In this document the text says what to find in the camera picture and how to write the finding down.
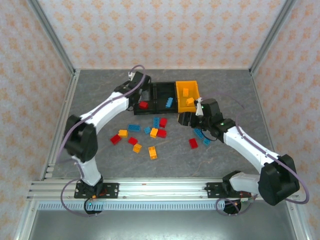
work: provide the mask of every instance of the gray marble surface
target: gray marble surface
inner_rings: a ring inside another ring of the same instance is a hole
[[[153,82],[197,80],[200,96],[214,92],[232,95],[244,104],[246,112],[240,118],[242,128],[254,139],[270,148],[267,131],[259,108],[258,99],[248,70],[152,69],[146,72]],[[80,116],[112,93],[115,87],[128,79],[128,70],[81,70],[69,114]],[[235,119],[241,107],[226,96],[213,95],[225,118]],[[155,115],[134,115],[125,111],[112,119],[98,134],[99,149],[96,162],[104,178],[220,178],[240,170],[257,173],[255,168],[239,153],[220,141],[209,147],[197,140],[199,147],[191,149],[189,139],[196,138],[193,130],[177,122],[177,113],[159,114],[168,119],[165,139],[151,138],[143,128],[152,127]],[[139,124],[139,133],[129,133],[142,145],[140,153],[133,152],[128,139],[112,145],[110,138],[128,124]],[[150,160],[148,147],[155,146],[157,159]],[[57,165],[54,178],[78,177],[78,169],[72,163]]]

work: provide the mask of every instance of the patterned wallpaper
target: patterned wallpaper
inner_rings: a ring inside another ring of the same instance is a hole
[[[320,4],[298,0],[254,76],[280,154],[295,160],[311,193],[308,223],[320,233]]]
[[[245,68],[285,0],[39,0],[75,68]]]
[[[0,7],[0,239],[13,239],[70,80],[26,0]]]

